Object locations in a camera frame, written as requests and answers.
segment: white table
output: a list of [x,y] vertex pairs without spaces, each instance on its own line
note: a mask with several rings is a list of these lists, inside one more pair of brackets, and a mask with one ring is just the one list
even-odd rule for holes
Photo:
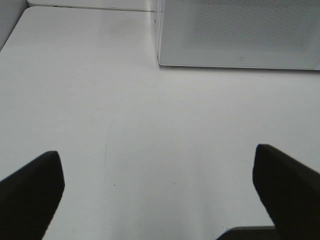
[[156,10],[157,0],[27,0],[29,6],[108,9],[150,12]]
[[0,179],[58,150],[46,240],[212,240],[271,225],[269,143],[320,171],[317,72],[160,68],[151,13],[32,7],[0,53]]

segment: white wall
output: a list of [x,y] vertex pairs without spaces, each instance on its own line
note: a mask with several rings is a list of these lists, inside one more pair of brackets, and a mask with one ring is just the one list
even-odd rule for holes
[[0,0],[0,50],[27,8],[27,0]]

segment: white surface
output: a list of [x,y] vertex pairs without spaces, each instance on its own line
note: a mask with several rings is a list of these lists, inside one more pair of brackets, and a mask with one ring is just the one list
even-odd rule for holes
[[28,0],[29,6],[154,11],[157,0]]
[[212,240],[270,225],[258,143],[320,171],[315,72],[161,68],[151,13],[32,7],[0,53],[0,179],[58,150],[45,240]]
[[320,70],[318,0],[167,0],[162,22],[162,65]]
[[26,8],[27,0],[0,0],[0,51]]

